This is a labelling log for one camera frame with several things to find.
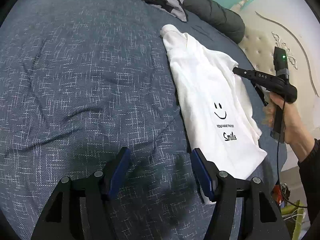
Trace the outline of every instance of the blue gripper pad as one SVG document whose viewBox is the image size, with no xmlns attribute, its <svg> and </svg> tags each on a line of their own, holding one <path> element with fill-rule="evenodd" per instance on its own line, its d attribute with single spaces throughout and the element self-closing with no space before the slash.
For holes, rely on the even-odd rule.
<svg viewBox="0 0 320 240">
<path fill-rule="evenodd" d="M 130 150 L 126 148 L 118 166 L 115 169 L 115 172 L 111 177 L 110 187 L 107 194 L 109 199 L 115 199 L 117 197 L 119 189 L 123 185 L 125 173 L 128 170 L 129 163 L 130 163 Z"/>
<path fill-rule="evenodd" d="M 211 178 L 205 169 L 197 151 L 194 149 L 191 152 L 191 165 L 194 170 L 197 179 L 201 185 L 202 191 L 206 197 L 209 198 L 210 201 L 214 199 L 214 192 L 212 189 L 212 181 Z"/>
</svg>

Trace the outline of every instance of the person's arm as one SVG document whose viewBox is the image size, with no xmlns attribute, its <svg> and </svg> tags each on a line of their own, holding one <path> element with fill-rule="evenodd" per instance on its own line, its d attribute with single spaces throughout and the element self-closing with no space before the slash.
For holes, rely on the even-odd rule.
<svg viewBox="0 0 320 240">
<path fill-rule="evenodd" d="M 271 100 L 283 107 L 281 96 L 270 93 Z M 273 126 L 275 104 L 270 102 L 265 108 L 267 121 Z M 308 215 L 312 223 L 320 211 L 320 147 L 319 141 L 314 139 L 303 125 L 298 110 L 294 104 L 285 103 L 284 107 L 285 134 L 284 141 L 297 156 L 300 177 L 307 197 Z"/>
</svg>

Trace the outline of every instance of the gray pillow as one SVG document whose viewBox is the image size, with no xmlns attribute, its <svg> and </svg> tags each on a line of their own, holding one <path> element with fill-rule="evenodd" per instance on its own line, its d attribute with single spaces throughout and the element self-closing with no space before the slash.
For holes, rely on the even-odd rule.
<svg viewBox="0 0 320 240">
<path fill-rule="evenodd" d="M 235 43 L 238 44 L 242 40 L 245 25 L 241 17 L 235 12 L 212 0 L 184 0 L 183 6 L 186 10 L 196 14 L 201 20 L 228 36 Z"/>
</svg>

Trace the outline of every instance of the black cable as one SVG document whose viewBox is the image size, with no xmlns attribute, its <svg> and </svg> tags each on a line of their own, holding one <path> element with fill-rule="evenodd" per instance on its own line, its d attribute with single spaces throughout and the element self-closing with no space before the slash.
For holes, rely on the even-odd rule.
<svg viewBox="0 0 320 240">
<path fill-rule="evenodd" d="M 282 107 L 282 111 L 283 111 L 282 119 L 284 119 L 284 106 L 285 106 L 285 99 L 284 99 L 283 107 Z M 281 131 L 283 129 L 283 127 L 282 127 L 283 124 L 284 124 L 284 121 L 282 120 L 281 121 L 280 136 L 281 136 Z M 282 192 L 282 188 L 281 188 L 281 185 L 280 185 L 280 176 L 279 176 L 279 145 L 280 145 L 280 140 L 278 140 L 278 146 L 277 146 L 277 174 L 278 174 L 278 182 L 279 182 L 279 188 L 280 188 L 281 195 L 291 205 L 293 205 L 293 206 L 295 206 L 297 208 L 307 208 L 307 206 L 299 206 L 299 205 L 296 205 L 295 203 L 292 203 L 289 199 L 287 199 L 284 196 L 284 193 Z"/>
</svg>

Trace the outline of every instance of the smiley face print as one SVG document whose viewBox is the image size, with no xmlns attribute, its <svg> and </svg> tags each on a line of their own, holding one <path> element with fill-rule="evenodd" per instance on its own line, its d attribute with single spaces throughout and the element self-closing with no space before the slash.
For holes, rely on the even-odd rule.
<svg viewBox="0 0 320 240">
<path fill-rule="evenodd" d="M 216 111 L 214 112 L 216 114 L 217 117 L 219 117 L 220 119 L 225 119 L 227 117 L 227 112 L 222 110 L 222 106 L 219 103 L 219 108 L 217 107 L 216 103 L 214 103 L 214 106 L 216 107 Z"/>
</svg>

